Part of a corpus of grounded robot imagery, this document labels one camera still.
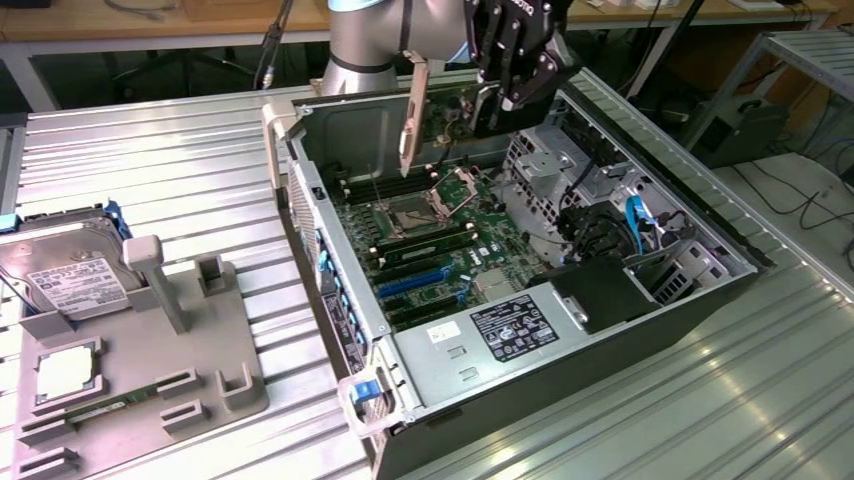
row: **connector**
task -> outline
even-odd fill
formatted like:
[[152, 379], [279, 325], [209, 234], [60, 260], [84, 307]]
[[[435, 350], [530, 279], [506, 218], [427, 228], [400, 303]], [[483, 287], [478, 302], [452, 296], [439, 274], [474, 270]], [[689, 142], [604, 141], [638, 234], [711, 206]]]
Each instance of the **connector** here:
[[407, 278], [406, 280], [400, 280], [399, 282], [391, 283], [388, 285], [383, 285], [382, 287], [379, 287], [379, 291], [376, 292], [376, 294], [379, 298], [391, 297], [392, 295], [407, 292], [408, 290], [412, 290], [418, 287], [423, 287], [424, 285], [430, 285], [431, 283], [438, 283], [443, 280], [447, 280], [450, 274], [451, 267], [442, 267], [439, 270]]

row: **power supply label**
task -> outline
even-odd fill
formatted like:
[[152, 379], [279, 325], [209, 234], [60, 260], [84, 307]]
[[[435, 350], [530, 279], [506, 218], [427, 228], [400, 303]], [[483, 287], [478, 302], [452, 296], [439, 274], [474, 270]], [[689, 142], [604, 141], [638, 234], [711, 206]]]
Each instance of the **power supply label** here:
[[103, 258], [27, 276], [56, 310], [65, 315], [127, 299], [119, 277]]
[[558, 340], [530, 295], [472, 313], [471, 319], [499, 362], [507, 362]]

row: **motherboard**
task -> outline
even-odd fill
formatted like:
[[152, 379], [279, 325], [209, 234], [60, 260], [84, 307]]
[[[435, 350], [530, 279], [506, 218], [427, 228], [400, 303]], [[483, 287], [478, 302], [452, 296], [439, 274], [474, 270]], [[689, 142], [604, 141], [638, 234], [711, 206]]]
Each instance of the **motherboard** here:
[[398, 331], [526, 288], [547, 270], [476, 167], [342, 182], [335, 205]]

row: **pcie slot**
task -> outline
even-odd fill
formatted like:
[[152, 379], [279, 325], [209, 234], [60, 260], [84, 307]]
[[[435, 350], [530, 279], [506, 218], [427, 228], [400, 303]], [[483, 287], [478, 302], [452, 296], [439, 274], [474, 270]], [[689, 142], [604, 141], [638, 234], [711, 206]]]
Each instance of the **pcie slot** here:
[[400, 280], [403, 277], [415, 275], [424, 270], [432, 270], [440, 266], [442, 263], [439, 261], [424, 260], [423, 262], [411, 263], [400, 268], [395, 268], [394, 270], [383, 270], [371, 277], [371, 280], [374, 280], [375, 284], [394, 282], [395, 280]]
[[408, 292], [410, 290], [420, 288], [426, 285], [431, 285], [447, 280], [450, 273], [451, 267], [442, 267], [432, 272], [423, 273], [411, 278], [406, 278], [400, 281], [383, 285], [382, 287], [379, 287], [376, 295], [379, 296], [379, 298], [386, 298], [391, 297], [392, 295], [398, 295], [399, 293]]

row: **ram slot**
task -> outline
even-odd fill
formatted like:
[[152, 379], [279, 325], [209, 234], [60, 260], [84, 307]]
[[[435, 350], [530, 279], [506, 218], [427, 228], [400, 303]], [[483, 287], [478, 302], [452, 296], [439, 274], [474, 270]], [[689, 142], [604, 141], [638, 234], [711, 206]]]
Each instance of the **ram slot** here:
[[454, 235], [426, 240], [422, 243], [407, 245], [395, 250], [388, 250], [380, 257], [380, 268], [398, 267], [418, 262], [436, 255], [442, 255], [475, 244], [476, 233], [466, 230]]
[[386, 178], [375, 182], [371, 180], [348, 184], [344, 188], [350, 190], [347, 203], [359, 205], [372, 202], [379, 198], [391, 198], [410, 193], [428, 190], [432, 187], [434, 179], [424, 170], [407, 178]]
[[447, 227], [443, 228], [442, 230], [435, 230], [432, 232], [428, 233], [423, 233], [420, 235], [416, 235], [414, 237], [407, 237], [402, 240], [398, 240], [392, 243], [386, 243], [383, 245], [376, 245], [374, 248], [376, 250], [376, 253], [382, 256], [386, 254], [386, 252], [390, 252], [392, 250], [399, 250], [403, 247], [408, 247], [410, 245], [416, 245], [423, 243], [427, 240], [434, 240], [438, 238], [446, 238], [450, 237], [460, 232], [466, 231], [466, 226], [464, 225], [454, 225], [452, 227]]

